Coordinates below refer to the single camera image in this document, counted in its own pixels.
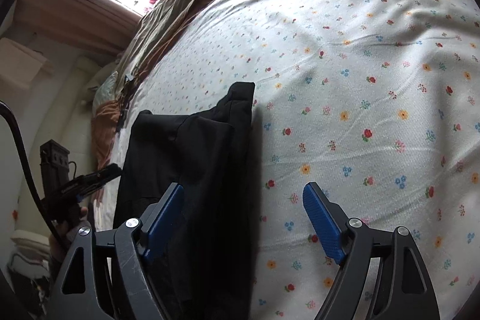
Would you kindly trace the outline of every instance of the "human hand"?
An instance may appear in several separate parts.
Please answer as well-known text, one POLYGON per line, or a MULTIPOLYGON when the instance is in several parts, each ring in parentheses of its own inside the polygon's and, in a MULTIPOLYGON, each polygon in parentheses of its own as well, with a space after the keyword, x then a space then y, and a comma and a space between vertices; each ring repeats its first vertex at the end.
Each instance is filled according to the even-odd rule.
MULTIPOLYGON (((78 230, 83 226, 90 226, 87 220, 83 220, 85 216, 87 216, 88 209, 84 206, 80 209, 80 223, 74 228, 69 229, 68 222, 64 221, 61 224, 58 224, 55 229, 57 230, 59 236, 62 238, 64 245, 69 248, 72 241, 75 239, 78 230)), ((53 235, 49 237, 49 245, 50 245, 50 255, 52 258, 59 262, 63 262, 67 253, 63 250, 60 243, 55 239, 53 235)))

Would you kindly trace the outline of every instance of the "bed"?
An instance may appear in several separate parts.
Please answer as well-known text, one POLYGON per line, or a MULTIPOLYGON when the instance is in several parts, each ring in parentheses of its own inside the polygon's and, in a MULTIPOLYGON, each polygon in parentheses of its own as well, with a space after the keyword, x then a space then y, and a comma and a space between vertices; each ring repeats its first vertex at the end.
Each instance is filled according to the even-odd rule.
MULTIPOLYGON (((409 227, 450 320, 480 272, 479 46, 474 0, 215 0, 139 86, 110 161, 122 165, 141 110, 191 114, 253 81, 251 318, 313 318, 333 283, 301 201, 316 181, 370 227, 409 227)), ((112 226, 118 184, 98 229, 112 226)))

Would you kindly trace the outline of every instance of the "black cable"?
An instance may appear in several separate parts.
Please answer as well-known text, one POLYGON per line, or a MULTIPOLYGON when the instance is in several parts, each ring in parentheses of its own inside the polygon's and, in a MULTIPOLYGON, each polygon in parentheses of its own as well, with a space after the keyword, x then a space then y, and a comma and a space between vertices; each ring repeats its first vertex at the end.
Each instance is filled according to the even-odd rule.
POLYGON ((70 160, 70 161, 68 162, 68 164, 70 164, 70 163, 75 164, 75 170, 74 170, 74 172, 73 172, 73 178, 72 178, 72 179, 75 179, 75 175, 77 174, 77 163, 75 163, 73 160, 70 160))
POLYGON ((35 202, 38 211, 42 215, 43 220, 45 221, 47 227, 50 229, 53 237, 58 241, 58 244, 62 247, 62 249, 67 252, 67 246, 65 245, 57 230, 53 226, 52 221, 50 221, 49 217, 47 216, 45 208, 42 205, 42 201, 40 201, 40 197, 38 196, 37 188, 35 187, 35 182, 33 181, 32 172, 30 171, 30 166, 28 165, 28 158, 25 152, 25 146, 23 145, 20 128, 18 128, 17 120, 15 119, 15 116, 10 110, 10 108, 1 100, 0 115, 5 119, 5 121, 7 121, 7 124, 10 128, 11 135, 13 136, 13 140, 15 142, 15 146, 17 147, 20 164, 22 165, 23 175, 25 176, 25 181, 27 182, 28 189, 30 190, 33 201, 35 202))

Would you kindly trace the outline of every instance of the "brown blanket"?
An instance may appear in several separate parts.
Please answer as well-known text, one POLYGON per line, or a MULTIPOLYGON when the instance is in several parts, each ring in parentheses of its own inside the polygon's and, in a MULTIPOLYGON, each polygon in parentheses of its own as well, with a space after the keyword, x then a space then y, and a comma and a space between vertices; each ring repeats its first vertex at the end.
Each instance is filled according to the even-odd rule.
POLYGON ((110 158, 116 125, 122 121, 126 114, 128 103, 135 94, 138 86, 150 74, 155 65, 178 41, 186 27, 193 21, 197 14, 207 7, 213 0, 193 0, 181 13, 179 27, 165 42, 160 42, 156 48, 140 64, 132 81, 125 84, 117 100, 103 104, 97 110, 97 115, 92 119, 92 147, 98 160, 98 166, 103 167, 110 158))

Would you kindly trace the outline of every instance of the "screw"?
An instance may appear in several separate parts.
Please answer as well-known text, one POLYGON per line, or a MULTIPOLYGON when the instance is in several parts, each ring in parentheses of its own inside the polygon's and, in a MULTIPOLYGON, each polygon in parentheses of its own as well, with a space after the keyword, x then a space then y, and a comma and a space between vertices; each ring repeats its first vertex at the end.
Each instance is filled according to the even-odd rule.
POLYGON ((87 236, 90 233, 90 227, 89 226, 83 226, 78 230, 78 234, 80 236, 87 236))
POLYGON ((125 225, 128 226, 129 228, 134 228, 138 225, 138 219, 136 219, 136 218, 128 219, 125 222, 125 225))
POLYGON ((350 219, 349 224, 354 228, 360 228, 362 226, 362 222, 359 219, 350 219))
POLYGON ((398 228, 397 228, 397 231, 398 231, 398 233, 399 233, 400 235, 402 235, 402 236, 408 236, 409 233, 410 233, 409 229, 408 229, 408 228, 405 228, 404 226, 398 227, 398 228))

